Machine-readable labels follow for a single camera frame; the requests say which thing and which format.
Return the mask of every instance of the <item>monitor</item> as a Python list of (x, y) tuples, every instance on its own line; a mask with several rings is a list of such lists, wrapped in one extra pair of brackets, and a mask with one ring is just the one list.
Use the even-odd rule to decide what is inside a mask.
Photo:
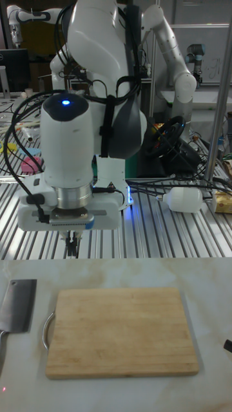
[(27, 49), (0, 50), (0, 66), (6, 66), (10, 91), (24, 91), (30, 82), (30, 66)]

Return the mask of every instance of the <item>white countertop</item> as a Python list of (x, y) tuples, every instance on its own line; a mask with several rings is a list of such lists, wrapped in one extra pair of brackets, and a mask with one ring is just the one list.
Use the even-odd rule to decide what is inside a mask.
[[(0, 261), (0, 303), (9, 279), (37, 278), (30, 333), (9, 335), (1, 412), (231, 412), (232, 259)], [(194, 377), (48, 380), (45, 319), (64, 288), (175, 286), (200, 372)]]

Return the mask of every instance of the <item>metal pole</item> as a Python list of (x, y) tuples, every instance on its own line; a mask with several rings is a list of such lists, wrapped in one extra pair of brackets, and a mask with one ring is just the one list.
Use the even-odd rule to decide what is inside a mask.
[(231, 82), (232, 74), (232, 16), (231, 22), (229, 25), (227, 41), (226, 41), (226, 50), (224, 56), (224, 63), (222, 68), (220, 87), (217, 98), (217, 107), (215, 111), (215, 119), (213, 123), (213, 136), (211, 139), (209, 147), (209, 155), (206, 164), (205, 179), (212, 180), (213, 172), (215, 169), (215, 163), (217, 159), (218, 152), (218, 138), (222, 132), (222, 123), (224, 114), (226, 111), (227, 96), (229, 91), (229, 84)]

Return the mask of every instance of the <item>cleaver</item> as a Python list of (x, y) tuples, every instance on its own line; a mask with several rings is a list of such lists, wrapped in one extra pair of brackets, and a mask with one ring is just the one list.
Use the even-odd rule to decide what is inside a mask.
[(36, 279), (11, 280), (0, 307), (0, 354), (4, 334), (28, 332), (35, 301)]

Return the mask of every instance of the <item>white plastic bottle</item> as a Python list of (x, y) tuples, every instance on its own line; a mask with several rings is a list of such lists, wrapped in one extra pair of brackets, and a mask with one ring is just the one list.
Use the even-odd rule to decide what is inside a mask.
[(157, 199), (167, 203), (173, 212), (196, 213), (202, 205), (202, 193), (197, 187), (173, 187)]

